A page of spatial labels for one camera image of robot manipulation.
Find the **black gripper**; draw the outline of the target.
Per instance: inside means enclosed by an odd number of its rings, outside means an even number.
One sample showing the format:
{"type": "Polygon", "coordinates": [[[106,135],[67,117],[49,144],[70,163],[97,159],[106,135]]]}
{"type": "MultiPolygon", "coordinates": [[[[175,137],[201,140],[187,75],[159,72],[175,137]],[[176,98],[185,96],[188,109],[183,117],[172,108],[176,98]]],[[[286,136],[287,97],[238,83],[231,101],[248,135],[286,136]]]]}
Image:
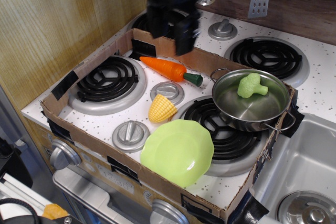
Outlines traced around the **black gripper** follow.
{"type": "Polygon", "coordinates": [[[197,0],[148,0],[146,17],[153,38],[172,33],[176,55],[182,56],[194,48],[199,31],[200,13],[197,0]]]}

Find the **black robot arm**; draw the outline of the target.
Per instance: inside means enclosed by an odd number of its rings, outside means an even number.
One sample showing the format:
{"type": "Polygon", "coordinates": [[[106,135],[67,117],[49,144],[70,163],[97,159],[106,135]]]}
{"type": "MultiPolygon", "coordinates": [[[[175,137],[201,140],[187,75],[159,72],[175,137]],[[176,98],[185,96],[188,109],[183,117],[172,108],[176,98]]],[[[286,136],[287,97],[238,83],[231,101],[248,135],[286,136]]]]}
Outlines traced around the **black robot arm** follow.
{"type": "Polygon", "coordinates": [[[169,23],[173,24],[175,52],[181,56],[194,48],[196,37],[200,33],[198,12],[195,4],[198,0],[147,0],[146,16],[149,32],[153,38],[166,36],[169,23]]]}

